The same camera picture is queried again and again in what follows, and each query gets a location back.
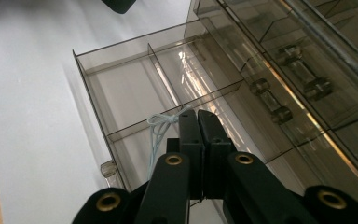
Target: metal grommet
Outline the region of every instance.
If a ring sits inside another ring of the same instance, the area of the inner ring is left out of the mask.
[[[320,190],[318,192],[318,199],[325,205],[335,209],[344,209],[347,207],[345,200],[331,191]]]
[[[239,154],[235,157],[235,161],[239,162],[240,164],[245,164],[245,165],[249,165],[251,164],[254,160],[252,157],[248,156],[248,155],[244,155],[244,154]]]
[[[182,161],[182,158],[177,155],[171,155],[165,159],[165,162],[167,162],[169,165],[178,165],[182,163]]]
[[[98,210],[102,212],[108,212],[118,207],[121,202],[121,198],[115,193],[105,193],[97,202]]]

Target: white table surface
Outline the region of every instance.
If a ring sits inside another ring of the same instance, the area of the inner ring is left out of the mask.
[[[72,49],[186,21],[189,0],[0,0],[0,202],[4,223],[70,223],[110,160]]]

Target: brass screw insert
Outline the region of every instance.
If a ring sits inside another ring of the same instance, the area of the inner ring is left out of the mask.
[[[335,209],[344,209],[347,207],[347,203],[343,198],[327,190],[320,190],[318,192],[318,199],[325,205]]]
[[[235,160],[237,162],[239,162],[240,164],[245,164],[245,165],[249,165],[249,164],[253,163],[253,161],[254,161],[252,157],[244,155],[244,154],[237,155],[235,157]]]
[[[182,163],[182,158],[180,156],[172,155],[165,159],[165,162],[169,165],[179,165]]]
[[[115,193],[105,193],[97,202],[98,210],[108,212],[118,207],[121,202],[120,196]]]

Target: transparent plastic bin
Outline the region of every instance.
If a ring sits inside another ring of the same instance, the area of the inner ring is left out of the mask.
[[[357,51],[315,9],[291,4],[195,1],[195,21],[75,55],[119,187],[146,181],[146,119],[191,105],[214,112],[237,150],[288,189],[324,184],[358,200]],[[173,125],[157,156],[178,134]],[[220,201],[192,204],[190,218],[213,210],[224,222]]]

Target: white string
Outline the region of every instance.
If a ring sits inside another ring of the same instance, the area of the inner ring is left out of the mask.
[[[179,116],[189,109],[191,109],[191,105],[185,106],[181,111],[179,111],[175,115],[168,116],[162,114],[155,114],[147,119],[147,123],[150,126],[150,142],[152,148],[152,151],[150,153],[149,167],[147,169],[148,180],[150,180],[150,177],[152,175],[153,167],[155,163],[155,157],[159,148],[159,144],[164,138],[165,133],[167,132],[168,128],[170,128],[171,124],[176,123],[179,120]]]

